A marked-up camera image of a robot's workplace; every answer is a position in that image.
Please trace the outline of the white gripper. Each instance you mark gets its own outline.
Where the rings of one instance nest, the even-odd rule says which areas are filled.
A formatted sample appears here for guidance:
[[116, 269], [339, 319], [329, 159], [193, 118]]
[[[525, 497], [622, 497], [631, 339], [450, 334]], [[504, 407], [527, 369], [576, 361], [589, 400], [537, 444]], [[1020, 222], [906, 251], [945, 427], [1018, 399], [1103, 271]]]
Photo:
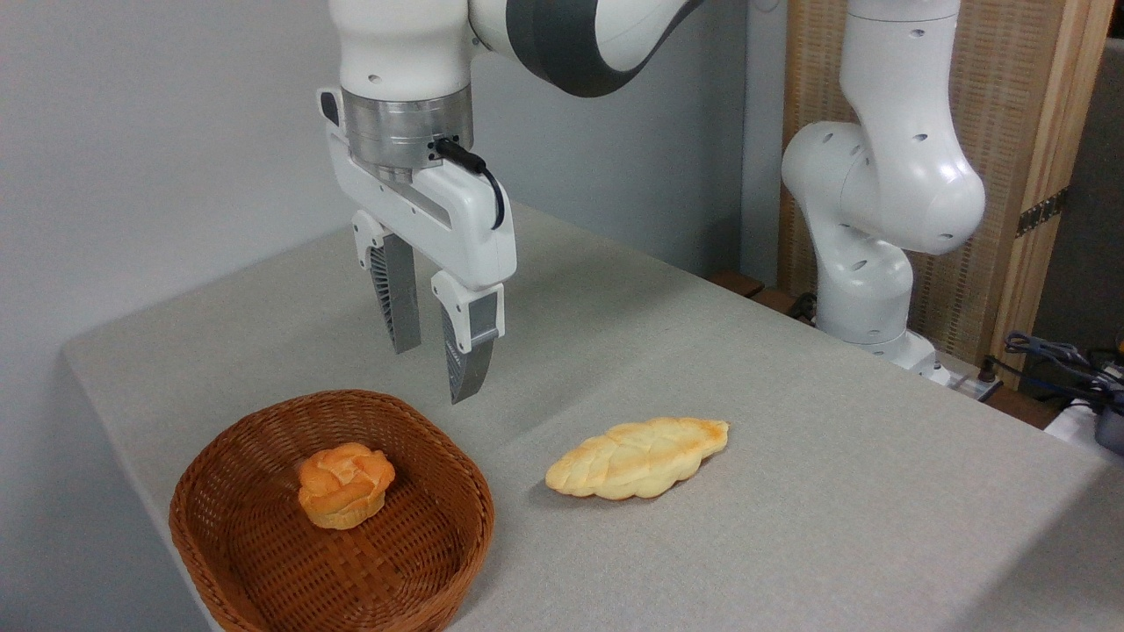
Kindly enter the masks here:
[[450, 400], [479, 392], [506, 332], [502, 281], [516, 271], [508, 197], [471, 152], [472, 89], [388, 101], [346, 90], [317, 96], [352, 227], [398, 355], [422, 344], [414, 252], [441, 271]]

